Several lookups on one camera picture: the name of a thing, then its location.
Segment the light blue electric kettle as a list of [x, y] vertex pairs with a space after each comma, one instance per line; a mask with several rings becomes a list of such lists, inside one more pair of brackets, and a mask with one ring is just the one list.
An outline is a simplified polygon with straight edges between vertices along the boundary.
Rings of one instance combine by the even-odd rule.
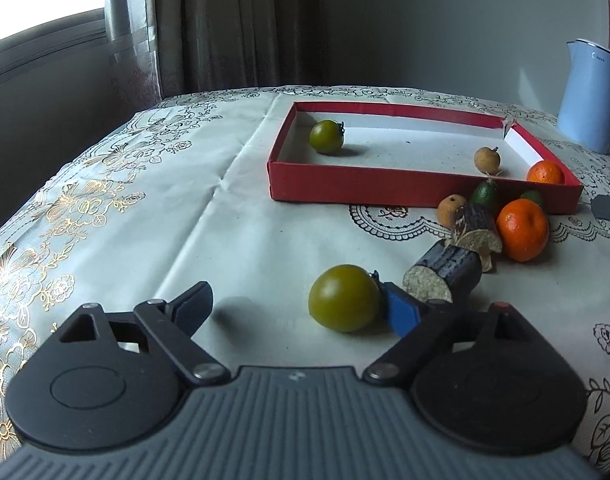
[[558, 129], [598, 154], [610, 152], [610, 49], [578, 38], [567, 43], [568, 75]]

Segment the large orange mandarin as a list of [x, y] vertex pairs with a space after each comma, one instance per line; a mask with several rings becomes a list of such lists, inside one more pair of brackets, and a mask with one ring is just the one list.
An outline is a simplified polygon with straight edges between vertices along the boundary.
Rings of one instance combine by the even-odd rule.
[[496, 223], [504, 253], [516, 262], [537, 258], [548, 243], [547, 214], [527, 198], [507, 203], [501, 209]]

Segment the sugarcane piece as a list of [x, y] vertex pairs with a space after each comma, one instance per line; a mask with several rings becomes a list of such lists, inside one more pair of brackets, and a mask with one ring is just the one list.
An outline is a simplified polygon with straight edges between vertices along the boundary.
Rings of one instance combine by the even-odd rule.
[[443, 240], [434, 243], [403, 276], [403, 289], [416, 299], [461, 304], [482, 276], [477, 252]]
[[495, 220], [487, 207], [476, 203], [466, 203], [456, 210], [450, 243], [476, 252], [483, 273], [490, 272], [494, 267], [492, 255], [502, 253], [502, 241]]

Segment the floral white tablecloth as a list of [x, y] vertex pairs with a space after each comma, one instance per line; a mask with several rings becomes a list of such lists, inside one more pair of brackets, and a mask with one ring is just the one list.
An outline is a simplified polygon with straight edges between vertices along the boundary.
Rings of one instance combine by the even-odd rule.
[[582, 181], [578, 209], [550, 221], [530, 263], [498, 260], [473, 304], [504, 300], [582, 376], [579, 453], [610, 470], [610, 155], [567, 141], [553, 116], [520, 105], [421, 90], [282, 87], [177, 96], [138, 113], [63, 166], [0, 228], [0, 463], [19, 442], [4, 409], [14, 374], [85, 301], [125, 310], [198, 281], [215, 292], [203, 348], [231, 367], [363, 368], [395, 338], [340, 335], [307, 313], [311, 283], [342, 263], [397, 282], [444, 235], [430, 209], [278, 203], [266, 162], [295, 101], [375, 101], [511, 118]]

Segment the red shallow cardboard box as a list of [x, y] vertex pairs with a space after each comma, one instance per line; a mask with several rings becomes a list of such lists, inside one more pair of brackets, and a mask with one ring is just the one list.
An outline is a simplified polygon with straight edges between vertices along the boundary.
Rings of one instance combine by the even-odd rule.
[[[344, 144], [319, 154], [308, 143], [325, 119], [344, 124]], [[504, 200], [537, 190], [550, 214], [571, 214], [582, 184], [564, 168], [563, 185], [529, 182], [540, 160], [559, 159], [509, 118], [464, 110], [356, 101], [295, 101], [267, 160], [269, 194], [292, 203], [434, 208], [451, 194], [470, 195], [485, 180], [479, 148], [498, 148]]]

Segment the brown patterned curtain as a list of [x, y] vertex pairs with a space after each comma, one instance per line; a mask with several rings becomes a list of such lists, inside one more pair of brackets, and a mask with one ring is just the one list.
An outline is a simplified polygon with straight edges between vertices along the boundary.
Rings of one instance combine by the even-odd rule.
[[135, 110], [323, 78], [320, 0], [106, 0], [104, 19], [113, 88]]

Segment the green tomato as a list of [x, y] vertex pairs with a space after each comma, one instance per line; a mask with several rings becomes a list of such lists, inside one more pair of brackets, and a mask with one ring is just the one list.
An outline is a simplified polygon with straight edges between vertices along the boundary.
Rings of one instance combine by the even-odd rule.
[[311, 128], [308, 143], [319, 154], [333, 154], [343, 146], [344, 132], [343, 122], [325, 119]]
[[341, 264], [323, 272], [308, 295], [309, 315], [321, 326], [340, 333], [363, 330], [378, 316], [380, 289], [360, 266]]

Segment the sugarcane piece front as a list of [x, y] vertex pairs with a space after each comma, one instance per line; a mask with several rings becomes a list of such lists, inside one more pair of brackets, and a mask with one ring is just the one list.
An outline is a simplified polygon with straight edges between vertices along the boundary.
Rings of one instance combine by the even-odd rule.
[[403, 289], [416, 299], [461, 304], [482, 276], [477, 252], [443, 240], [434, 243], [403, 276]]

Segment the green fruit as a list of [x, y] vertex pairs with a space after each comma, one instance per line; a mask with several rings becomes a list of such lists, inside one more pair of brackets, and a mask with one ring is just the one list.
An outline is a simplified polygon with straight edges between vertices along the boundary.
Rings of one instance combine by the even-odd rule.
[[498, 194], [499, 191], [496, 181], [489, 178], [476, 186], [469, 202], [482, 205], [489, 210], [495, 210], [498, 205]]
[[544, 199], [537, 190], [529, 190], [521, 194], [523, 200], [530, 200], [537, 204], [540, 208], [544, 208]]

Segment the small orange in box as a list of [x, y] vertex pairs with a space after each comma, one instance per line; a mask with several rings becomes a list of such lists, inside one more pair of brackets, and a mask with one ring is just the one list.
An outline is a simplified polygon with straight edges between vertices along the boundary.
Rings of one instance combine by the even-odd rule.
[[540, 160], [529, 168], [526, 180], [536, 183], [563, 185], [565, 174], [562, 168], [553, 160]]

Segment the window with grey frame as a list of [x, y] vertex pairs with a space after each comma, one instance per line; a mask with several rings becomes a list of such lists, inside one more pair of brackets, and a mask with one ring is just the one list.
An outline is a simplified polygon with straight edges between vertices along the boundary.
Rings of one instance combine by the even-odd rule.
[[104, 0], [0, 0], [0, 81], [46, 56], [104, 39]]

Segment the green tomato in box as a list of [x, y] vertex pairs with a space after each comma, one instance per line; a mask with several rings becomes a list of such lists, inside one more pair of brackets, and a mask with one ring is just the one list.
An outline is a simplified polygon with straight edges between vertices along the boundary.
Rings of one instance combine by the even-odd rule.
[[333, 154], [343, 146], [344, 132], [343, 122], [325, 119], [311, 128], [308, 143], [319, 154]]

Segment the longan outside box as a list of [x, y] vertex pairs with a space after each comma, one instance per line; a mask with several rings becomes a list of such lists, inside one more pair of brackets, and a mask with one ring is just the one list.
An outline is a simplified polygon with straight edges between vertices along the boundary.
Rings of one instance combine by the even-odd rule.
[[451, 229], [456, 220], [457, 210], [468, 201], [461, 195], [451, 194], [445, 197], [436, 208], [436, 219], [441, 226]]

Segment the longan in box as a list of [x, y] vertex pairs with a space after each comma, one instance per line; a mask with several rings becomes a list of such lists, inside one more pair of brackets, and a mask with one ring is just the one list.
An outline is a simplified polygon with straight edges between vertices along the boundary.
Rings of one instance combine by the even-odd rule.
[[474, 154], [474, 166], [482, 174], [495, 176], [501, 171], [501, 157], [498, 148], [479, 148]]

